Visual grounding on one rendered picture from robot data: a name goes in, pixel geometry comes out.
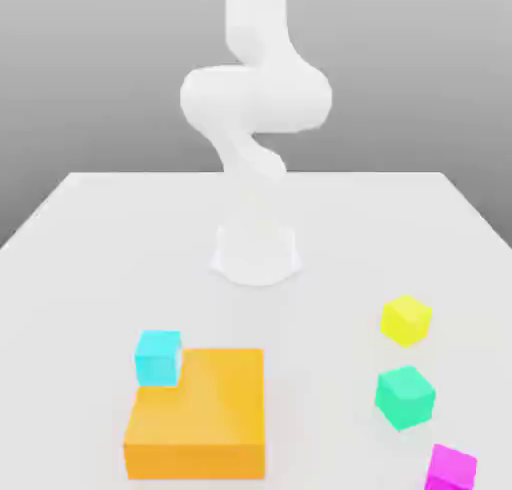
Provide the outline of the small green cube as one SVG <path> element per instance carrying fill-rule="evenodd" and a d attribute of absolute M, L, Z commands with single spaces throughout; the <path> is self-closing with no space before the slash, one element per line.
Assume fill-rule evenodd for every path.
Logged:
<path fill-rule="evenodd" d="M 397 431 L 431 419 L 436 390 L 414 367 L 380 373 L 375 404 Z"/>

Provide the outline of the small magenta cube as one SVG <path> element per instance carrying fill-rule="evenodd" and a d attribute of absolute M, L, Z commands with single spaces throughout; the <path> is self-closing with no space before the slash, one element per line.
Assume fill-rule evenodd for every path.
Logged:
<path fill-rule="evenodd" d="M 475 457 L 435 444 L 424 490 L 474 490 L 476 469 Z"/>

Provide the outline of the large orange box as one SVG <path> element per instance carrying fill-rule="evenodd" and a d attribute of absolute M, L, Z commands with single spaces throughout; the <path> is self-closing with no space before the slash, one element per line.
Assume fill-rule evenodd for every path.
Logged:
<path fill-rule="evenodd" d="M 264 478 L 262 350 L 186 350 L 177 386 L 137 390 L 123 448 L 132 480 Z"/>

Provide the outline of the small cyan cube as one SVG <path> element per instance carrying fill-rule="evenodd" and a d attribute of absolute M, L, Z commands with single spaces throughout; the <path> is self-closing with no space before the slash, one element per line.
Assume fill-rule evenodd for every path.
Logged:
<path fill-rule="evenodd" d="M 144 330 L 135 351 L 138 385 L 176 387 L 181 378 L 183 346 L 181 333 Z"/>

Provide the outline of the small yellow cube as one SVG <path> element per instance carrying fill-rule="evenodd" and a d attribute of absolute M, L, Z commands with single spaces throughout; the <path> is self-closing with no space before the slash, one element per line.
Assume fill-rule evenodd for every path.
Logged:
<path fill-rule="evenodd" d="M 410 347 L 427 336 L 431 318 L 431 307 L 402 295 L 384 304 L 381 332 L 400 346 Z"/>

